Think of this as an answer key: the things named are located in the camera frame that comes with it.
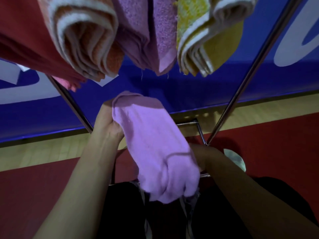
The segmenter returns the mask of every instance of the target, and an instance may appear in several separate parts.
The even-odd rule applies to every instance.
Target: purple towel
[[[170,203],[194,195],[199,169],[184,136],[155,98],[124,91],[113,100],[113,119],[123,128],[150,200]]]
[[[177,7],[175,0],[112,0],[118,16],[116,41],[141,69],[158,76],[176,61]]]

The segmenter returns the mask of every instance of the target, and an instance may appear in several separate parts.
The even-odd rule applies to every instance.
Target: person
[[[117,229],[121,228],[117,232],[107,227],[107,223],[102,225],[105,218],[111,217],[108,213],[117,210],[106,202],[106,198],[112,197],[111,189],[107,196],[106,192],[117,148],[124,137],[121,127],[112,120],[111,103],[110,100],[102,105],[81,158],[34,239],[118,238],[113,233],[121,232],[143,238],[134,235],[133,227],[127,225],[130,228],[127,229],[121,221],[114,222],[119,225]],[[318,222],[309,204],[286,183],[273,178],[254,180],[216,148],[190,146],[198,166],[217,185],[201,193],[197,200],[191,222],[194,238],[319,238]],[[129,191],[117,192],[121,195]],[[136,201],[136,206],[131,207],[140,205],[143,204]],[[134,215],[136,221],[140,214]]]

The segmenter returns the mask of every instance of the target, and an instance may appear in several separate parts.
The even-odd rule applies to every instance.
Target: red floor mat
[[[269,176],[288,183],[309,202],[319,219],[318,134],[319,113],[315,113],[222,131],[213,146],[240,154],[251,176]],[[122,150],[118,155],[116,182],[134,179],[138,171],[129,153]],[[0,172],[1,239],[32,238],[60,196],[77,161],[70,159]]]

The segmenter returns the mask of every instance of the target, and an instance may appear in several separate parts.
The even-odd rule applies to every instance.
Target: wooden floor
[[[196,117],[205,133],[210,133],[218,121],[223,107],[207,108],[192,112],[173,114],[176,122]],[[222,130],[248,126],[263,122],[291,118],[319,112],[319,94],[267,101],[263,103],[239,104],[221,128]],[[196,126],[180,127],[184,136],[198,135]],[[89,134],[79,134],[37,142],[0,148],[0,171],[22,168],[42,163],[80,157]],[[125,139],[119,149],[126,148]]]

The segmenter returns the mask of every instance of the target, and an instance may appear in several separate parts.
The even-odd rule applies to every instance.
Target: orange towel
[[[124,53],[114,42],[118,20],[111,0],[38,0],[60,55],[81,75],[115,78]]]

